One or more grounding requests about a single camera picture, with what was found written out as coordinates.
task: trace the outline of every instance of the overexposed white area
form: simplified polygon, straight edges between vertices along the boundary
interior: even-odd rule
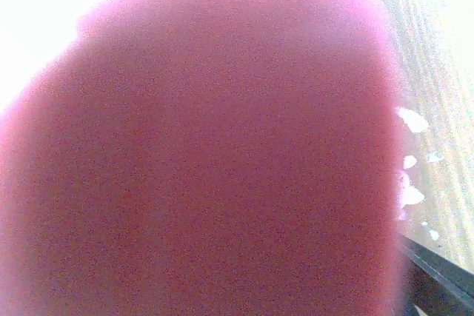
[[[76,37],[101,0],[0,0],[0,111]]]

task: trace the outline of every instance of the dark object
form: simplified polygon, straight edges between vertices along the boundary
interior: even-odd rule
[[[474,275],[407,237],[401,240],[411,274],[408,300],[429,316],[474,315]]]

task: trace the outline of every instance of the black object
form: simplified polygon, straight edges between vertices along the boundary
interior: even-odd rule
[[[401,241],[411,275],[408,301],[428,316],[474,316],[474,275],[405,236]]]

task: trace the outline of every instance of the human skin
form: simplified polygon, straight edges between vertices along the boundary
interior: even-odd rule
[[[2,315],[385,315],[369,0],[111,0],[1,117]]]

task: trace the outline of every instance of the wooden surface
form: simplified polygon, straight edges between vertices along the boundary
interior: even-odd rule
[[[384,3],[401,69],[402,104],[430,123],[407,138],[407,154],[418,159],[407,172],[426,196],[410,210],[407,236],[474,272],[473,6],[468,0]],[[430,163],[433,152],[444,160]]]

